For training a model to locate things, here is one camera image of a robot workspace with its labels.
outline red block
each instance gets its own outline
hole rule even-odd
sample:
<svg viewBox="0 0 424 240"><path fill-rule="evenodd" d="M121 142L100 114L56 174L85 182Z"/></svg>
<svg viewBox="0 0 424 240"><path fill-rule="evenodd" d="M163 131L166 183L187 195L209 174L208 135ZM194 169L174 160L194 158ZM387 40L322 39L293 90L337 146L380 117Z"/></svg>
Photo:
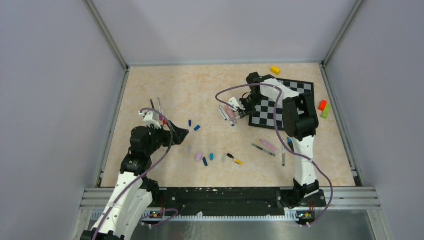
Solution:
<svg viewBox="0 0 424 240"><path fill-rule="evenodd" d="M318 110L320 111L324 111L324 109L326 109L327 106L327 101L326 100L322 100L321 104L319 104Z"/></svg>

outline black and white chessboard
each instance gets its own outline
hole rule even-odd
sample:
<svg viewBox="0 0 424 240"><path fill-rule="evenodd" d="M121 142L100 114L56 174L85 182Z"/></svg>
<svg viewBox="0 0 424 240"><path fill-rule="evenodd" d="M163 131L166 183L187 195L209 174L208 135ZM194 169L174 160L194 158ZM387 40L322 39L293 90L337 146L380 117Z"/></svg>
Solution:
<svg viewBox="0 0 424 240"><path fill-rule="evenodd" d="M277 78L277 80L282 83L284 86L289 89L296 91L300 94L304 93L312 93L314 95L314 83L306 82L306 81L296 81L296 80L287 80ZM249 126L258 127L258 128L266 128L266 129L274 129L274 104L275 102L270 101L269 98L265 98L262 100L260 105L256 106L255 113L250 115L249 118ZM283 108L280 106L277 107L277 127L279 130L284 130L283 123Z"/></svg>

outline gray wall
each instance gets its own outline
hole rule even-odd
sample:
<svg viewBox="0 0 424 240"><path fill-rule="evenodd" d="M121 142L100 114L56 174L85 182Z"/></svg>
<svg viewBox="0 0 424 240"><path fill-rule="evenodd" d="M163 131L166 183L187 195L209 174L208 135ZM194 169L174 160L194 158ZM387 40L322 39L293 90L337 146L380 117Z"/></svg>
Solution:
<svg viewBox="0 0 424 240"><path fill-rule="evenodd" d="M0 239L69 239L123 70L82 0L0 11Z"/></svg>
<svg viewBox="0 0 424 240"><path fill-rule="evenodd" d="M130 65L321 61L355 0L94 0Z"/></svg>
<svg viewBox="0 0 424 240"><path fill-rule="evenodd" d="M423 239L424 1L370 0L329 64L358 153L396 239Z"/></svg>

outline table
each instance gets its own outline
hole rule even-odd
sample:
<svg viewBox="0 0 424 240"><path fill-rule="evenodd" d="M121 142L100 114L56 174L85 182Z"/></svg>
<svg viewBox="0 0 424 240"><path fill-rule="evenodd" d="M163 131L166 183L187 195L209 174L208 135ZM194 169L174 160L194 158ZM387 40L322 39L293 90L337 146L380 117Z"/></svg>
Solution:
<svg viewBox="0 0 424 240"><path fill-rule="evenodd" d="M176 65L131 67L112 143L103 174L102 187L114 187L121 162L130 146L131 130L143 126L139 116L141 108L156 105L157 98L166 117L177 127L189 129L190 134L182 145L173 146L164 161L147 177L158 181L160 187L290 187L293 186L295 158L286 153L282 166L281 152L275 157L252 146L266 139L281 147L272 129L248 126L249 117L239 119L235 127L224 121L218 111L215 95L221 90L246 84L253 72L261 76L271 74L270 68L281 69L278 78L314 83L315 105L321 100L329 102L328 93L318 63L295 64L228 64L228 65ZM248 88L239 88L222 94L227 101L240 98ZM314 160L331 179L334 186L354 186L355 182L345 152L333 110L327 119L319 119L314 143ZM200 125L199 131L194 127ZM156 162L165 152L162 147L151 156ZM208 158L208 166L195 161L197 152ZM209 161L214 153L215 160ZM231 153L244 165L221 162L223 154ZM328 182L316 172L320 186Z"/></svg>

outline metal frame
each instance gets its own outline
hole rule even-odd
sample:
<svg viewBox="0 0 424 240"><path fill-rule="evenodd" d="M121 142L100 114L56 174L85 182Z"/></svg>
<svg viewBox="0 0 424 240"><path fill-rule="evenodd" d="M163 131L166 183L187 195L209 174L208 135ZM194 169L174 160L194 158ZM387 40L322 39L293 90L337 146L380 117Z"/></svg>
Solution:
<svg viewBox="0 0 424 240"><path fill-rule="evenodd" d="M104 170L106 166L107 157L109 154L113 132L115 130L119 110L121 107L126 83L129 76L129 66L125 62L122 54L120 53L118 46L116 45L115 41L113 40L106 24L104 23L102 17L100 16L99 12L97 11L96 6L94 5L92 0L84 0L86 3L87 8L89 9L90 13L92 14L95 23L97 24L98 28L100 29L101 33L103 34L105 40L110 46L110 49L112 50L113 54L121 64L121 66L126 69L125 76L122 80L122 86L120 89L119 97L116 101L115 105L115 111L112 118L112 123L109 130L109 135L107 137L107 141L104 147L103 155L102 155L102 161L99 167L99 176L102 176L102 170ZM329 95L329 99L331 103L334 106L334 114L337 121L337 125L340 130L340 134L342 137L343 144L346 148L346 154L348 157L348 160L350 162L352 171L357 171L358 176L362 176L362 172L360 168L358 168L355 159L357 155L355 154L355 151L351 145L351 140L349 137L348 128L346 126L346 122L343 119L343 115L340 109L340 104L338 101L338 98L335 94L334 87L331 81L331 78L328 75L327 71L327 64L332 58L334 52L337 50L338 46L340 45L341 41L343 40L346 32L348 31L349 27L351 26L351 23L357 16L358 11L361 9L361 7L364 5L365 0L357 0L352 11L350 12L346 22L344 23L343 27L341 28L339 34L337 35L336 39L334 40L333 44L331 45L327 55L325 56L324 60L320 63L320 69L322 73L322 77L324 79L325 86L327 88L327 92ZM330 189L328 187L322 187L321 189L324 190L325 196L328 198L330 195ZM90 219L93 215L93 212L96 211L96 209L104 208L106 205L108 199L110 198L113 188L87 188L84 192L84 195L82 197L77 221L74 228L74 238L73 239L79 239L79 236L81 236L82 231L86 230L89 226ZM303 208L295 208L294 211L302 211ZM382 207L380 205L380 201L378 199L377 192L374 187L334 187L334 200L332 205L329 208L330 211L339 210L339 211L351 211L351 210L364 210L367 211L368 217L371 222L372 230L374 232L375 238L377 240L382 239L392 239L391 231L388 227L388 224L386 222L386 219L384 217L384 213L382 211ZM188 221L201 221L203 216L197 216L197 218L188 218ZM265 219L265 221L275 221L275 219Z"/></svg>

